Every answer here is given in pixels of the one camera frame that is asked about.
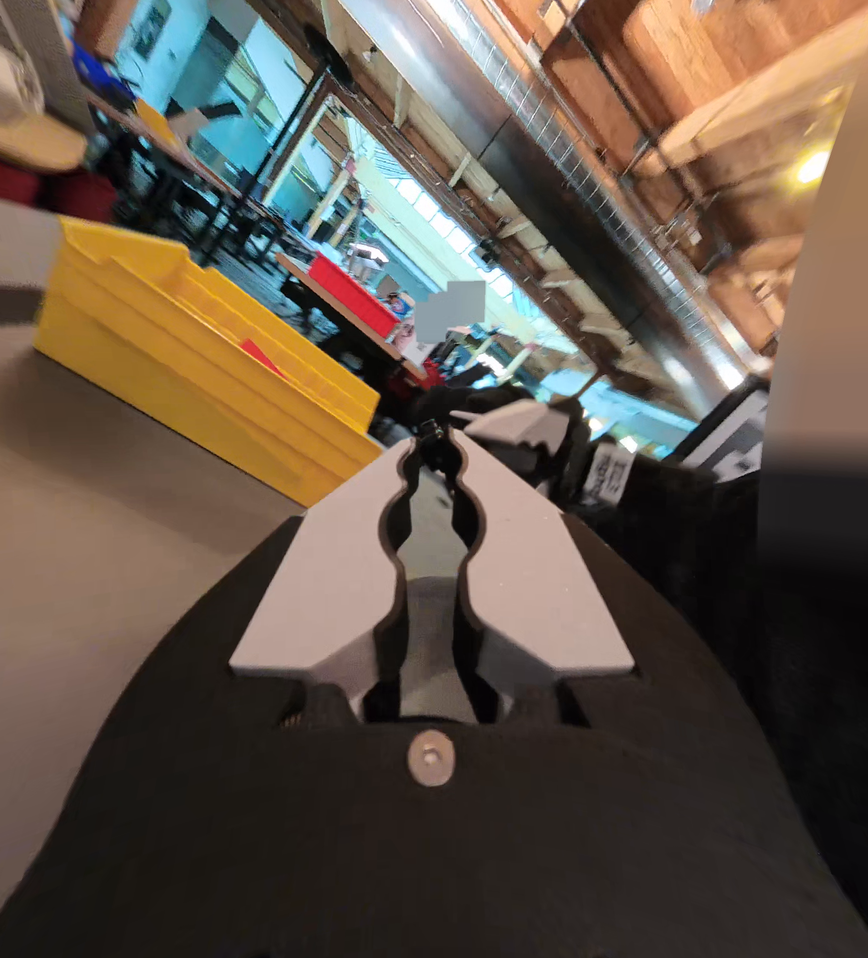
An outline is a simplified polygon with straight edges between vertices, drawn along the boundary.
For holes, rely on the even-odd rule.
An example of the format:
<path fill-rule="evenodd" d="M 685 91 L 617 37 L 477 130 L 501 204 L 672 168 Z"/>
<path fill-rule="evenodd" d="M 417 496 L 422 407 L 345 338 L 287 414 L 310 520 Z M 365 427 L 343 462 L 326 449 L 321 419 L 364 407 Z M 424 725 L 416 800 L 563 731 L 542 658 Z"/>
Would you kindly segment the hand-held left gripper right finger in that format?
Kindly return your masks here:
<path fill-rule="evenodd" d="M 561 510 L 463 432 L 449 442 L 451 527 L 466 548 L 452 653 L 472 707 L 633 675 L 634 656 Z"/>

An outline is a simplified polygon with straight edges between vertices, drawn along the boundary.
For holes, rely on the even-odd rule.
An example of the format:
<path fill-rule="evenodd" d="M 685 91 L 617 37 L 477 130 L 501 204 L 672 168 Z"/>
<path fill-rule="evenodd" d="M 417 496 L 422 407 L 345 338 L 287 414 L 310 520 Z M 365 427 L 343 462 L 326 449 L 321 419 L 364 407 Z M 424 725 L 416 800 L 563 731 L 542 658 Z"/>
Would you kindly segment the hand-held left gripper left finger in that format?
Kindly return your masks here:
<path fill-rule="evenodd" d="M 399 551 L 412 532 L 417 441 L 309 508 L 229 659 L 239 677 L 340 688 L 356 713 L 400 686 L 408 638 Z"/>

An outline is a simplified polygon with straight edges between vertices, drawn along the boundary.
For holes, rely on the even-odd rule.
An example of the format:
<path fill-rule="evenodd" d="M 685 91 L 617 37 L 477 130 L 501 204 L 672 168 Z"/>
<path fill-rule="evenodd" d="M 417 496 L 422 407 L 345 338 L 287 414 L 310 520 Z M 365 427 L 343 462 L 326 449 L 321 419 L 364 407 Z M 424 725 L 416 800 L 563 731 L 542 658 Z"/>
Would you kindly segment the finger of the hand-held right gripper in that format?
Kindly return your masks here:
<path fill-rule="evenodd" d="M 539 494 L 551 494 L 556 457 L 546 448 L 501 448 L 501 462 Z"/>
<path fill-rule="evenodd" d="M 454 411 L 453 415 L 465 418 L 466 424 L 450 429 L 452 440 L 465 437 L 485 449 L 560 449 L 570 425 L 568 414 L 533 400 L 515 401 L 482 414 Z"/>

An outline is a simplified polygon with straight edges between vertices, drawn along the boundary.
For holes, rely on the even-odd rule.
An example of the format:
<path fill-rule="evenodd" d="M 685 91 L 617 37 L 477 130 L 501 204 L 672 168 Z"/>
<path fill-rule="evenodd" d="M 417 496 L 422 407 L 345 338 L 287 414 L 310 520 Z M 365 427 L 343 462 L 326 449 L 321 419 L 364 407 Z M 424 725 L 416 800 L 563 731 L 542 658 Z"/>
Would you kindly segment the black star knob screw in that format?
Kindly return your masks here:
<path fill-rule="evenodd" d="M 456 471 L 457 449 L 447 432 L 435 420 L 423 423 L 417 436 L 417 448 L 432 473 L 448 477 Z"/>

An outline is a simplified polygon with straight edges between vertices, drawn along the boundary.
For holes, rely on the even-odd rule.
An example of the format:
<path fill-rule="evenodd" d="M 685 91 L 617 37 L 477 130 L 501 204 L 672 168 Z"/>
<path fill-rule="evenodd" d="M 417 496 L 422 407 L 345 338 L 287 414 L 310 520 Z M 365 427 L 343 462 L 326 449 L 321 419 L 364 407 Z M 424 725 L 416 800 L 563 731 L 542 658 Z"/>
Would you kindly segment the red tape roll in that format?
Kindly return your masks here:
<path fill-rule="evenodd" d="M 265 366 L 267 369 L 272 371 L 278 377 L 285 378 L 284 373 L 281 369 L 274 363 L 274 361 L 267 356 L 267 354 L 260 348 L 254 340 L 246 338 L 239 343 L 239 347 L 261 365 Z"/>

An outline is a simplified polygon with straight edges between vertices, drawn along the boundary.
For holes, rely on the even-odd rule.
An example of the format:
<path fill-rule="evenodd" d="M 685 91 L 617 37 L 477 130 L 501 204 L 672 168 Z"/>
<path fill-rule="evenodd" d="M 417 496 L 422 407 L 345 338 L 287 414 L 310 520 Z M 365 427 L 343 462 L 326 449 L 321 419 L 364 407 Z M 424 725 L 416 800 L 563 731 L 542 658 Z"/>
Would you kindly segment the yellow plastic bin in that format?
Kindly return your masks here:
<path fill-rule="evenodd" d="M 303 507 L 383 454 L 379 394 L 182 243 L 58 223 L 39 353 Z"/>

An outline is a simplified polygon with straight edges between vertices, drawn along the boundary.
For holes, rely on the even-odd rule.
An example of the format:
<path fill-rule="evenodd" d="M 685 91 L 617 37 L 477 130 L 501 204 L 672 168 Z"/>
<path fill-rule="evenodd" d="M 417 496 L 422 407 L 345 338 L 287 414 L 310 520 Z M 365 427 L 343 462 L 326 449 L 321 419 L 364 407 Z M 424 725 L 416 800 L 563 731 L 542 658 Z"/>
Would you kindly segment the black white marker board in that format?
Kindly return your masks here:
<path fill-rule="evenodd" d="M 762 467 L 769 385 L 749 377 L 673 450 L 670 460 L 727 483 Z"/>

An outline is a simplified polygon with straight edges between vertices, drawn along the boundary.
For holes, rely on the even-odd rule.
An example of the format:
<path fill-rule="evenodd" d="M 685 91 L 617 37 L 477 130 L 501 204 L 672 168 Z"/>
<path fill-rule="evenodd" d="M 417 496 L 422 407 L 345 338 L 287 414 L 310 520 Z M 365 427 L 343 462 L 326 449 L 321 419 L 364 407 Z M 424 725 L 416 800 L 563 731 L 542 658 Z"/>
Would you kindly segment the red plastic bin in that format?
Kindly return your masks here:
<path fill-rule="evenodd" d="M 323 253 L 311 261 L 308 276 L 380 337 L 389 339 L 400 324 L 388 305 Z"/>

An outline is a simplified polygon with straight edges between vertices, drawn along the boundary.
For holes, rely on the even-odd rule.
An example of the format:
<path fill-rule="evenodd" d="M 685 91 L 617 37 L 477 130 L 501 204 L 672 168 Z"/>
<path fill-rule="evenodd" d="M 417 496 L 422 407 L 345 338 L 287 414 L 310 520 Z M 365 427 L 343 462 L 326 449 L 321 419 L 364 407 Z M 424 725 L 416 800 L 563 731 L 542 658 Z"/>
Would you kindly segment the red floor crate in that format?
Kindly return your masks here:
<path fill-rule="evenodd" d="M 0 200 L 65 217 L 109 223 L 118 192 L 106 176 L 86 170 L 37 174 L 0 160 Z"/>

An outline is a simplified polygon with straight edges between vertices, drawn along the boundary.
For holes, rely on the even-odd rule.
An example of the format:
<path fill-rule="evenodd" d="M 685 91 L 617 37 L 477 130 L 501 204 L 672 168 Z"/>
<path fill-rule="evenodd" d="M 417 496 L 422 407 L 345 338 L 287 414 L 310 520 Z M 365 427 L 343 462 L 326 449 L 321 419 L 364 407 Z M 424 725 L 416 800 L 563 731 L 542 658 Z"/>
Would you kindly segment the dark divider panel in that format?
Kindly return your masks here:
<path fill-rule="evenodd" d="M 32 174 L 80 168 L 94 134 L 65 30 L 70 6 L 0 1 L 0 162 Z"/>

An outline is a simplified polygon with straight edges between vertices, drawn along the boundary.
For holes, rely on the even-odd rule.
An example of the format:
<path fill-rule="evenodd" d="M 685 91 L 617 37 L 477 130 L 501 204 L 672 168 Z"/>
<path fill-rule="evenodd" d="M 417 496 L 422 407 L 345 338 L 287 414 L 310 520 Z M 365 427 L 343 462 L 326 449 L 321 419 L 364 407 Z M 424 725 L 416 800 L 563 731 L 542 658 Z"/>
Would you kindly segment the large silver duct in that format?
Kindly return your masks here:
<path fill-rule="evenodd" d="M 483 2 L 341 2 L 576 277 L 705 415 L 750 351 Z"/>

